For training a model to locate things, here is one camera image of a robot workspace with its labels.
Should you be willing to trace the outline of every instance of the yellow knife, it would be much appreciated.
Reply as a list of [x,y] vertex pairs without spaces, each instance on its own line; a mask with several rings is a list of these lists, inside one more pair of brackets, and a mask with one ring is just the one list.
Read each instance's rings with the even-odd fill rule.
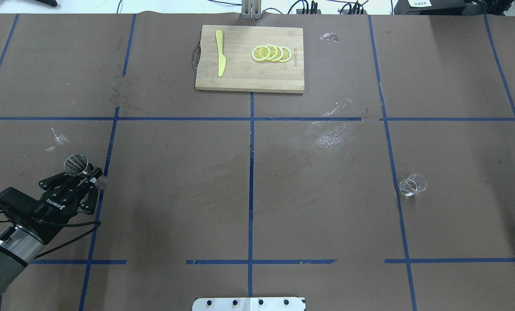
[[218,71],[217,75],[222,76],[225,72],[226,66],[226,57],[223,55],[223,32],[222,30],[216,31],[216,40],[217,40],[217,55],[219,56],[218,62]]

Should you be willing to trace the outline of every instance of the white floor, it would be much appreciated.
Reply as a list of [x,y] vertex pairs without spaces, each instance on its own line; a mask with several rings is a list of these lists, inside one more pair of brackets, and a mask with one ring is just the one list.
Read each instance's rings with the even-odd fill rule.
[[[0,0],[0,13],[115,13],[119,0],[57,0],[58,7],[52,8],[35,0]],[[224,0],[239,3],[240,0]],[[262,8],[277,8],[286,13],[293,0],[262,0]],[[319,0],[322,14],[338,14],[343,3]],[[390,14],[390,0],[369,0],[364,6],[368,14]],[[123,0],[119,7],[121,13],[139,13],[143,11],[161,13],[224,13],[240,12],[239,6],[212,3],[208,0]],[[507,12],[515,16],[515,6]]]

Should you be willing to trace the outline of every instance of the lemon slice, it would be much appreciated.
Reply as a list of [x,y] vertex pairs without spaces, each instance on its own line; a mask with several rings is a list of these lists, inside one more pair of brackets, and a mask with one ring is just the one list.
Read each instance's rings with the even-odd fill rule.
[[286,63],[292,58],[292,51],[287,47],[280,47],[283,50],[283,57],[279,59],[279,63]]
[[273,45],[273,44],[267,44],[266,47],[269,48],[269,57],[267,57],[267,60],[272,60],[274,58],[277,57],[277,54],[279,53],[279,51],[277,51],[277,48],[278,45]]
[[283,58],[283,49],[281,49],[279,45],[275,45],[275,49],[277,49],[277,57],[270,59],[270,61],[279,61],[281,58]]
[[258,45],[252,50],[252,59],[255,61],[264,61],[269,57],[271,49],[266,45]]

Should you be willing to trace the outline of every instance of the white bracket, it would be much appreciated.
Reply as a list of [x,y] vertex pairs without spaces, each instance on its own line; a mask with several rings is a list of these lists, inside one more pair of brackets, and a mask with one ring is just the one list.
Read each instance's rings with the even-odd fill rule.
[[305,298],[200,298],[192,311],[305,311]]
[[261,0],[242,0],[242,19],[261,19]]

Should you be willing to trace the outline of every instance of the cutting board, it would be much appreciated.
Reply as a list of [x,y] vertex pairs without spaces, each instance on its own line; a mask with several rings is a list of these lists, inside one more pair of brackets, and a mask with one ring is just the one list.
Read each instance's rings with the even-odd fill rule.
[[[223,31],[225,72],[218,76],[216,30]],[[257,62],[251,52],[258,45],[274,44],[292,50],[286,63]],[[303,93],[303,29],[260,26],[202,26],[196,89]]]

